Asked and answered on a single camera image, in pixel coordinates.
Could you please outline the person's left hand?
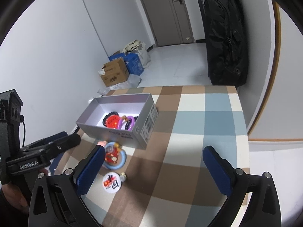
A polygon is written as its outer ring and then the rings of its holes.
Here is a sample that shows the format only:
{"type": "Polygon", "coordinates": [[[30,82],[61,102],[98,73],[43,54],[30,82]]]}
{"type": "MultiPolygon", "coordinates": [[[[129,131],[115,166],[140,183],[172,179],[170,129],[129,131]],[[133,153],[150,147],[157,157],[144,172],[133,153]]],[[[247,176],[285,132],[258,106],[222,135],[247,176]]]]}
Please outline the person's left hand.
{"type": "Polygon", "coordinates": [[[19,187],[12,183],[2,185],[2,192],[8,203],[14,208],[28,214],[29,206],[19,187]]]}

